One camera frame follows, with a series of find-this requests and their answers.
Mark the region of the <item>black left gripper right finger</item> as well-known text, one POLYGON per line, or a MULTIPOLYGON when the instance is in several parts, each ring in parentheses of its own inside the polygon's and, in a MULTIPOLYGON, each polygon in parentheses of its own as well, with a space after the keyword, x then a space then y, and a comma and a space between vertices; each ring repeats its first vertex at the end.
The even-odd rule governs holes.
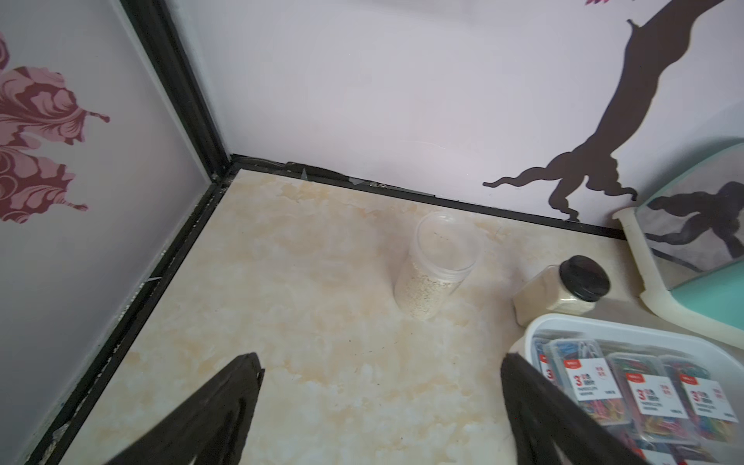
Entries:
POLYGON ((519 354, 500 368, 503 397, 519 464, 643 464, 519 354))

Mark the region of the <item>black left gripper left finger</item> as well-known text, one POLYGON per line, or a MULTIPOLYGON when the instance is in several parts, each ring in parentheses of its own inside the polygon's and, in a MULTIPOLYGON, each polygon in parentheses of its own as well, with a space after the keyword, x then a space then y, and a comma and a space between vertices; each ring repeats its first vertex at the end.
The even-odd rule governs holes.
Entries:
POLYGON ((238 464, 265 370, 237 356, 110 464, 238 464))

